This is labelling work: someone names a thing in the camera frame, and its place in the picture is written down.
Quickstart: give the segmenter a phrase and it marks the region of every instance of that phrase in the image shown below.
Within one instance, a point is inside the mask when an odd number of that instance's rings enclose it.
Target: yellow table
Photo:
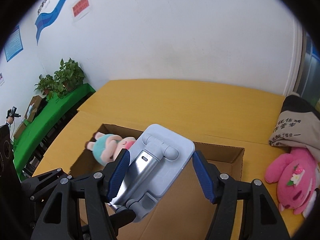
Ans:
[[[284,149],[268,145],[284,97],[223,84],[177,80],[110,81],[92,95],[56,138],[35,174],[62,167],[68,172],[85,141],[102,123],[144,130],[159,123],[192,141],[243,147],[242,181],[261,179]],[[267,189],[277,203],[276,184]],[[235,227],[239,227],[241,205]],[[303,221],[282,216],[292,235]]]

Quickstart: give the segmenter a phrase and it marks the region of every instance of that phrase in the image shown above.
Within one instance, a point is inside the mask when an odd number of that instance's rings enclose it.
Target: camera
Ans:
[[[7,119],[8,119],[8,117],[13,117],[13,118],[20,117],[21,115],[20,114],[16,114],[16,111],[17,111],[17,108],[14,107],[14,106],[12,107],[12,109],[9,109],[8,113],[7,113]]]

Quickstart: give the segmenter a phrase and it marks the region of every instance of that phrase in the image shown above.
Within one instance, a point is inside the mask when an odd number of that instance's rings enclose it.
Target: blue wave decoration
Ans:
[[[40,38],[41,31],[45,27],[48,27],[54,23],[54,21],[57,19],[58,15],[59,15],[65,1],[66,0],[59,0],[57,6],[54,8],[54,10],[51,13],[41,13],[38,16],[36,23],[35,23],[35,25],[37,26],[37,34],[36,34],[37,44],[38,44],[38,41]]]

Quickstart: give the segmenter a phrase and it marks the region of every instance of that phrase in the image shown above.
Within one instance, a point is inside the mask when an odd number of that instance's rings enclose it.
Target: pink plush toy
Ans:
[[[295,215],[304,212],[307,217],[320,185],[319,167],[308,149],[292,147],[290,153],[281,154],[267,168],[265,180],[278,182],[279,211],[291,208]]]
[[[95,133],[93,137],[96,142],[86,142],[85,148],[91,150],[94,158],[103,166],[113,162],[122,149],[129,150],[136,141],[134,137],[123,139],[119,135],[100,132]]]

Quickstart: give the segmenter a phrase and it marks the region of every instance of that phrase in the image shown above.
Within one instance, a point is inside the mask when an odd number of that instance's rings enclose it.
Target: red sign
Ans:
[[[73,15],[76,17],[79,13],[81,13],[84,9],[89,7],[88,0],[80,0],[75,6],[73,6]]]

